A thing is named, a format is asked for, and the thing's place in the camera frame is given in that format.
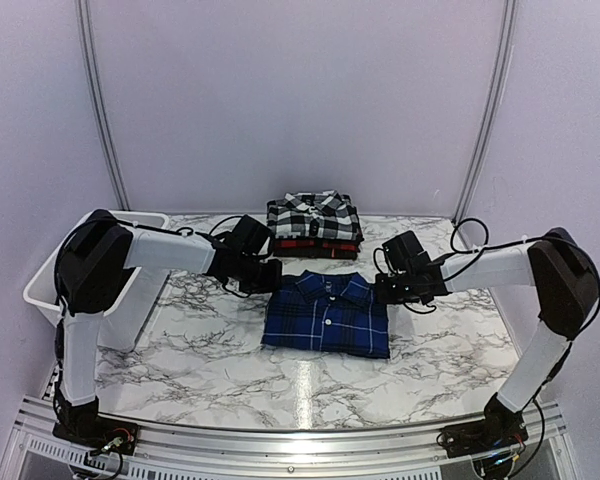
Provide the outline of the red black shirt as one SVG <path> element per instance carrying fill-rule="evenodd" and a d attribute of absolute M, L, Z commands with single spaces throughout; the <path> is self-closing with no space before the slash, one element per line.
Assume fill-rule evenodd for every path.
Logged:
<path fill-rule="evenodd" d="M 279 240 L 274 237 L 274 255 L 287 258 L 356 260 L 364 241 L 345 242 L 325 239 Z"/>

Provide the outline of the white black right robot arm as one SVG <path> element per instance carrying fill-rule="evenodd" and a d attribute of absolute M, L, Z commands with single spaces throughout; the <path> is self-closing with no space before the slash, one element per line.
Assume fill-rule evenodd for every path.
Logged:
<path fill-rule="evenodd" d="M 564 365 L 574 342 L 600 312 L 600 275 L 569 232 L 556 227 L 528 239 L 484 242 L 432 257 L 407 231 L 380 248 L 386 270 L 376 276 L 385 304 L 427 305 L 469 290 L 526 287 L 537 317 L 529 343 L 477 421 L 444 427 L 439 442 L 450 457 L 504 449 L 527 439 L 523 413 Z"/>

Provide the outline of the black white checked shirt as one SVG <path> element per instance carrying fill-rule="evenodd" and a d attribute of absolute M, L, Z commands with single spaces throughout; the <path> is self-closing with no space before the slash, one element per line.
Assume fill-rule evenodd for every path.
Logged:
<path fill-rule="evenodd" d="M 351 197 L 336 190 L 286 193 L 267 203 L 266 224 L 279 240 L 361 242 L 362 228 Z"/>

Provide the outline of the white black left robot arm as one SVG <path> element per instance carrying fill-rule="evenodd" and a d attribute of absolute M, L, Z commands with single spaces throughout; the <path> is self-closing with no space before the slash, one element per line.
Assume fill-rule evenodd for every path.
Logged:
<path fill-rule="evenodd" d="M 100 447 L 119 438 L 131 443 L 133 423 L 102 417 L 95 387 L 97 340 L 107 310 L 117 300 L 125 271 L 135 268 L 180 270 L 238 284 L 235 296 L 269 294 L 282 279 L 272 256 L 268 227 L 243 215 L 229 232 L 217 235 L 139 224 L 93 211 L 60 245 L 53 271 L 60 306 L 55 340 L 60 376 L 53 408 L 54 435 Z"/>

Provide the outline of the blue plaid long sleeve shirt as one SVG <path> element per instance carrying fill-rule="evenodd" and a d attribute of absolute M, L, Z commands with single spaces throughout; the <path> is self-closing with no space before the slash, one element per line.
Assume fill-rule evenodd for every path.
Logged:
<path fill-rule="evenodd" d="M 261 343 L 388 359 L 387 306 L 358 273 L 285 275 L 266 306 Z"/>

